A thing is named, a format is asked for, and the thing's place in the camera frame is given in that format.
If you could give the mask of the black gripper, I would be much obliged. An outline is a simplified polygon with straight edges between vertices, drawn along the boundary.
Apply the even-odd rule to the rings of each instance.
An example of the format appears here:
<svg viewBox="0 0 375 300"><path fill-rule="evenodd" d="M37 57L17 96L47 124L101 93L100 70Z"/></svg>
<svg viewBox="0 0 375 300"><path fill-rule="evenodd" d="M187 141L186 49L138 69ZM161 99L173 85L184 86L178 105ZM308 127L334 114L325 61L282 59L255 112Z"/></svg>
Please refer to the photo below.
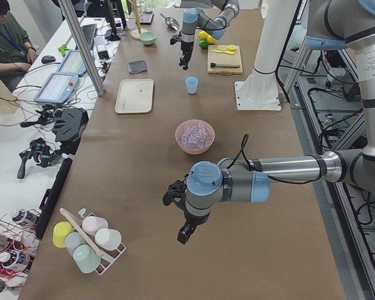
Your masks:
<svg viewBox="0 0 375 300"><path fill-rule="evenodd" d="M186 222L179 230L177 235L177 240L181 244L186 244L189 241L191 235L195 232L198 225L204 224L210 215L210 212L198 216L197 213L191 213L188 210L188 199L187 199L187 184L184 180L176 180L174 183L170 184L164 196L162 197L162 202L165 206L169 206L174 203L179 209L184 213Z"/></svg>
<svg viewBox="0 0 375 300"><path fill-rule="evenodd" d="M181 43L182 57L179 60L179 66L184 70L188 70L188 64L191 60L194 47L194 34L180 32L179 34L173 35L170 40L170 45Z"/></svg>

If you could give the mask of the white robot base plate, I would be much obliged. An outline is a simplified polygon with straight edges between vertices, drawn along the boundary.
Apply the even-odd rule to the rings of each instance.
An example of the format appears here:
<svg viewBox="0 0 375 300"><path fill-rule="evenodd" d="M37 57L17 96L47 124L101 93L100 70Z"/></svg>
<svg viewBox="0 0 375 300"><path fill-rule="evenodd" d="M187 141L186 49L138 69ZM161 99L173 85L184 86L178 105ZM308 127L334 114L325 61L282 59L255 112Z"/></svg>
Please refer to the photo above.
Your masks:
<svg viewBox="0 0 375 300"><path fill-rule="evenodd" d="M240 111L280 111L279 91L275 80L236 81L236 106Z"/></svg>

